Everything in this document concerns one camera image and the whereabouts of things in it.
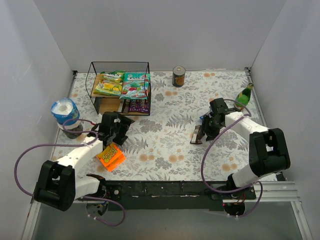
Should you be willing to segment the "brown candy bag barcode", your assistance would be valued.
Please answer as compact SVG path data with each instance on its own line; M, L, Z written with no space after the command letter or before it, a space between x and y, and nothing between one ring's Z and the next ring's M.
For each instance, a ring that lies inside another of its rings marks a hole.
M203 138L203 136L204 136L204 132L203 132L202 126L196 125L191 136L190 144L201 145L202 144L201 139Z

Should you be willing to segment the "brown M&M candy bag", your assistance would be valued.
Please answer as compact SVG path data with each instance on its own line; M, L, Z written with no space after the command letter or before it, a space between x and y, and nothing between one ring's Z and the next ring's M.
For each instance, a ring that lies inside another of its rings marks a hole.
M140 110L140 101L135 99L130 100L128 111L138 112L139 110Z

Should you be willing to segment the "purple M&M candy bag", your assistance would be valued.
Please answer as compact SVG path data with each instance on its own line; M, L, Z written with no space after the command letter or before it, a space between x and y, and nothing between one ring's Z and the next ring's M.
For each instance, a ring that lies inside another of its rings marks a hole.
M147 99L139 100L138 111L145 114L148 114L150 112L149 101Z

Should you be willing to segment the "green yellow candy bag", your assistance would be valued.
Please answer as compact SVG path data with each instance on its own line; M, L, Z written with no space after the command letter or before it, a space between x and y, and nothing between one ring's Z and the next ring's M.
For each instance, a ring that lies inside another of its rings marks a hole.
M97 83L93 88L93 94L119 97L122 94L125 73L123 70L116 70L102 71L97 74L95 78Z

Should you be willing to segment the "teal red candy bag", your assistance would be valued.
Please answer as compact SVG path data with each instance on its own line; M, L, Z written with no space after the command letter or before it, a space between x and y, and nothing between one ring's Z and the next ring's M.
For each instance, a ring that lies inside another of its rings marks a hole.
M149 83L149 73L126 72L119 98L123 100L146 100L149 95Z

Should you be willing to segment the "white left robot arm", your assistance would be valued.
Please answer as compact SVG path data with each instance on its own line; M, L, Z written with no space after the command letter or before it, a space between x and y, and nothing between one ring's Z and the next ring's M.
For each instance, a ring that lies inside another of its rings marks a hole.
M105 112L94 124L80 146L57 161L45 161L33 192L33 198L61 211L66 211L79 198L106 195L105 179L90 174L78 178L78 172L96 155L114 143L121 146L127 140L127 131L133 119L118 112Z

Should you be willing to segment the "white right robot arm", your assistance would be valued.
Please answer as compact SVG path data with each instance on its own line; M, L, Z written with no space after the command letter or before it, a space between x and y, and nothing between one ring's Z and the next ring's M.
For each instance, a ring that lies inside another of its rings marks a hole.
M243 191L260 179L291 166L285 135L280 128L260 125L250 119L251 112L229 108L226 102L223 98L210 102L211 111L202 120L202 134L207 136L212 147L226 131L235 131L248 142L248 164L231 174L218 189L203 181L212 192L219 194Z

